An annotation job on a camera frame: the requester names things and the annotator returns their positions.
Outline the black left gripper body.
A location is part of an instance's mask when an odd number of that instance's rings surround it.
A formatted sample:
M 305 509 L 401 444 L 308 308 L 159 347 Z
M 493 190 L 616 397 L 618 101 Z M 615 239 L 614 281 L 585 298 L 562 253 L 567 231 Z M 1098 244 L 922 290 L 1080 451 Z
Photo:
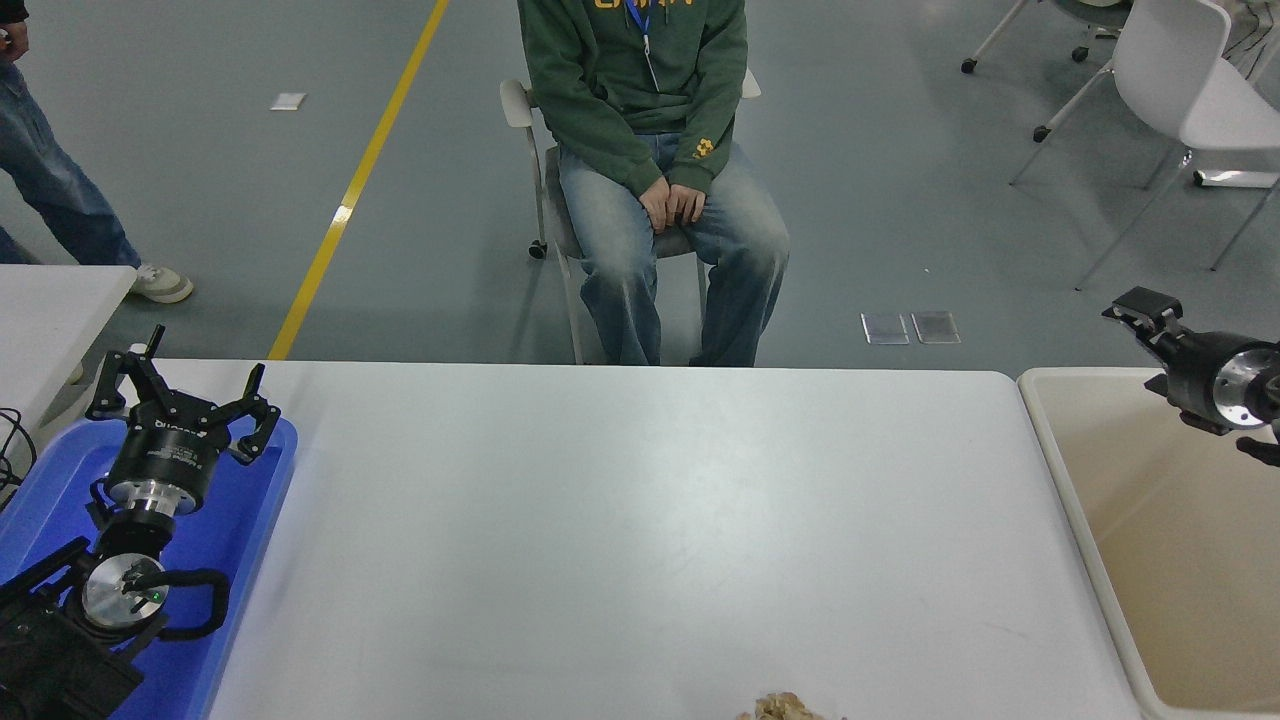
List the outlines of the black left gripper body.
M 125 441 L 108 474 L 108 493 L 124 498 L 147 483 L 172 486 L 186 498 L 205 498 L 218 459 L 230 443 L 225 424 L 182 424 L 161 413 L 131 413 Z

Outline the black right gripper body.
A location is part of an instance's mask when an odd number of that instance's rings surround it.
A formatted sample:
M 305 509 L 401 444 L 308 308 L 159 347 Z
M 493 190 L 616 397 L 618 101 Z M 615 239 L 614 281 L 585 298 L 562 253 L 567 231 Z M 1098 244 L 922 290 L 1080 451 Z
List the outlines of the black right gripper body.
M 1265 369 L 1265 343 L 1225 332 L 1187 332 L 1167 364 L 1172 401 L 1212 421 L 1262 421 L 1254 382 Z

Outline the person's right hand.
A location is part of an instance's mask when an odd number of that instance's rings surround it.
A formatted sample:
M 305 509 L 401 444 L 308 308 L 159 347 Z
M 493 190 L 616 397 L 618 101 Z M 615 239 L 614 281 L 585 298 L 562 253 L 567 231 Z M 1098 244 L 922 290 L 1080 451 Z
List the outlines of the person's right hand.
M 669 209 L 669 182 L 662 176 L 637 196 L 654 234 L 667 232 L 675 223 L 675 213 Z

